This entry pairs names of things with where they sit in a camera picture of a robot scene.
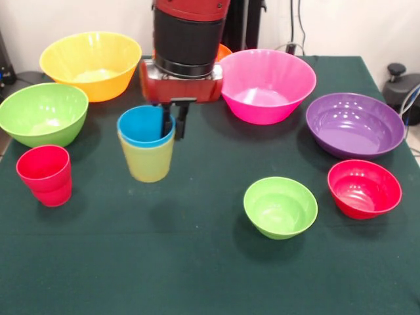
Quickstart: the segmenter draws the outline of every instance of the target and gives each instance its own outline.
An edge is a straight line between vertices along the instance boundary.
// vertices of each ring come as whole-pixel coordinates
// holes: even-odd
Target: blue cup
[[[131,108],[117,122],[121,137],[132,146],[155,148],[168,142],[175,132],[175,119],[171,115],[171,130],[162,137],[163,108],[143,105]]]

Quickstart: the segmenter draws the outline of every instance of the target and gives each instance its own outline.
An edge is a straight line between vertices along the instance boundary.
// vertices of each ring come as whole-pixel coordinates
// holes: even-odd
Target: purple bowl
[[[341,159],[373,159],[404,139],[400,116],[381,101],[352,93],[317,98],[306,111],[316,142]]]

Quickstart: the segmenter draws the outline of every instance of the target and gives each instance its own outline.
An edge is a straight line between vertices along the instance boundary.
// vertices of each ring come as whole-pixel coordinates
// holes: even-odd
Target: large green bowl
[[[32,85],[0,104],[0,127],[29,147],[69,145],[85,122],[89,101],[77,87]]]

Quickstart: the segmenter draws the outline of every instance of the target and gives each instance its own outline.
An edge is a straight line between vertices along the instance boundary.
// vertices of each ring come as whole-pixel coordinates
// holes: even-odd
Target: green bowl
[[[255,227],[273,240],[285,240],[304,232],[318,214],[316,199],[309,189],[284,177],[254,182],[245,193],[243,206]]]
[[[77,87],[32,85],[0,104],[0,127],[29,147],[69,145],[85,122],[89,101]]]

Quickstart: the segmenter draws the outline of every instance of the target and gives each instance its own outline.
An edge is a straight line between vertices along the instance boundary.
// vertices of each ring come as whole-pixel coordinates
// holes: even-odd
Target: yellow bowl
[[[103,102],[126,90],[141,56],[140,45],[130,37],[94,31],[51,44],[39,65],[54,81],[85,91],[90,102]]]

